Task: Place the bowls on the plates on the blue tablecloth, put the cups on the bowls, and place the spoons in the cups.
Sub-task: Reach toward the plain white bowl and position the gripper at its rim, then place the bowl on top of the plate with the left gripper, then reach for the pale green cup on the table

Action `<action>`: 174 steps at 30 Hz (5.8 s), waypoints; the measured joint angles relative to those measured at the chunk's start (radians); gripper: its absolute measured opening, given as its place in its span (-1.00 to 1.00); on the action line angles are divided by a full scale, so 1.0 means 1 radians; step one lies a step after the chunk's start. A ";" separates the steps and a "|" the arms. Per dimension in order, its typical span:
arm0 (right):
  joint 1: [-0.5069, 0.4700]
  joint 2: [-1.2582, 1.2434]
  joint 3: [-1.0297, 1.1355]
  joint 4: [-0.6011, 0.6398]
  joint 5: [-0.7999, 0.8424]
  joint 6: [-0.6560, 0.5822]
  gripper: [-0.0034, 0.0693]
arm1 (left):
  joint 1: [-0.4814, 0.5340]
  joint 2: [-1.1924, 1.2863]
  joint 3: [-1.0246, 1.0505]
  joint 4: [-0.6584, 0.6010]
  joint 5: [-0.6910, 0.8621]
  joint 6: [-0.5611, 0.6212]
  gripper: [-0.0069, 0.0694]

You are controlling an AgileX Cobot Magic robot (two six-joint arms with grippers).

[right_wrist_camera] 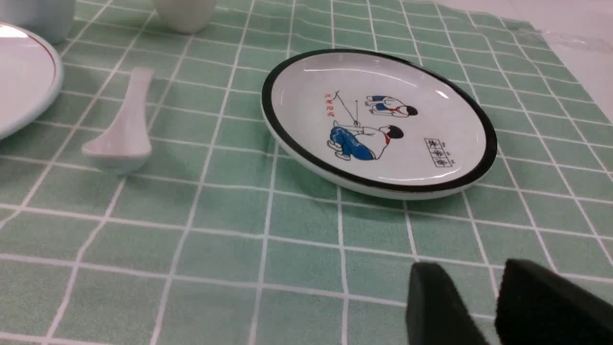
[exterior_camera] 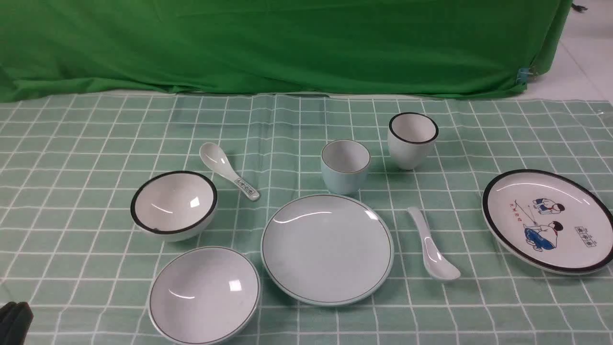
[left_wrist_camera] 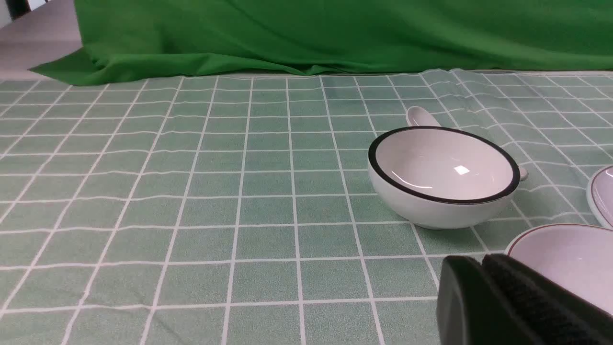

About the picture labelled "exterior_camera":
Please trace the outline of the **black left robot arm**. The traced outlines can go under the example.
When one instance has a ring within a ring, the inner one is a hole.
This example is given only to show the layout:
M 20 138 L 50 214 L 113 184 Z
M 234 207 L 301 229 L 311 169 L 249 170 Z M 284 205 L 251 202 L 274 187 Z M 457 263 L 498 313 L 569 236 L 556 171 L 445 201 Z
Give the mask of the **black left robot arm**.
M 23 345 L 34 315 L 28 303 L 11 301 L 0 309 L 0 344 Z

